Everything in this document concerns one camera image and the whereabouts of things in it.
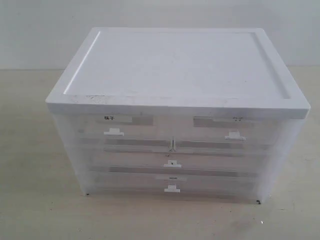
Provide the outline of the top left small drawer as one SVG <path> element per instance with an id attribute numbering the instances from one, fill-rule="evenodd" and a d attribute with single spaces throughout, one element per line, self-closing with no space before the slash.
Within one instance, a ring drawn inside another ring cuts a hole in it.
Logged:
<path id="1" fill-rule="evenodd" d="M 173 148 L 173 135 L 167 126 L 151 115 L 84 115 L 75 128 L 83 144 L 119 149 L 147 150 Z"/>

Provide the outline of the wide clear drawer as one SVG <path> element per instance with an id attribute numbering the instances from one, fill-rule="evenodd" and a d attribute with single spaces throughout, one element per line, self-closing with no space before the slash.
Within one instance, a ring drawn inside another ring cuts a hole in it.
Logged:
<path id="1" fill-rule="evenodd" d="M 91 167 L 81 178 L 87 193 L 104 190 L 235 196 L 262 200 L 258 176 L 251 172 L 173 167 Z"/>
<path id="2" fill-rule="evenodd" d="M 112 173 L 169 173 L 173 171 L 227 171 L 254 173 L 266 167 L 272 155 L 264 152 L 152 152 L 124 149 L 80 149 L 73 164 L 89 171 Z"/>

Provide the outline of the top right small drawer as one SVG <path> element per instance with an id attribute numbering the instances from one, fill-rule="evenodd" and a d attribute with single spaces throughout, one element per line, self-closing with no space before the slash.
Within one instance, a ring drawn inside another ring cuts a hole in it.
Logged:
<path id="1" fill-rule="evenodd" d="M 276 141 L 274 120 L 184 116 L 175 120 L 174 148 L 182 151 L 266 151 Z"/>

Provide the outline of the small drawer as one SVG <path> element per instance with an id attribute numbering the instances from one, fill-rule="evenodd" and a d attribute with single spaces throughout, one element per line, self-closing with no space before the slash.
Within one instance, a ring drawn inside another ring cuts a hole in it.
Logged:
<path id="1" fill-rule="evenodd" d="M 75 128 L 83 144 L 119 149 L 147 150 L 173 148 L 173 135 L 167 126 L 151 115 L 84 115 Z"/>
<path id="2" fill-rule="evenodd" d="M 276 141 L 274 120 L 184 116 L 175 120 L 174 148 L 182 151 L 266 151 Z"/>

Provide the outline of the white translucent drawer cabinet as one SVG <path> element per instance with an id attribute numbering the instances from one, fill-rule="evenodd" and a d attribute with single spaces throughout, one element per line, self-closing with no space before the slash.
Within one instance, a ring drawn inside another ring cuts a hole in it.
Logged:
<path id="1" fill-rule="evenodd" d="M 46 98 L 83 194 L 152 192 L 264 202 L 310 104 L 261 28 L 93 28 Z M 153 116 L 168 127 L 173 148 L 110 148 L 81 143 L 78 119 L 89 115 Z M 267 150 L 176 151 L 173 126 L 181 117 L 278 122 Z M 272 156 L 257 174 L 262 200 L 213 194 L 107 189 L 86 192 L 74 165 L 80 149 L 147 152 L 262 152 Z"/>

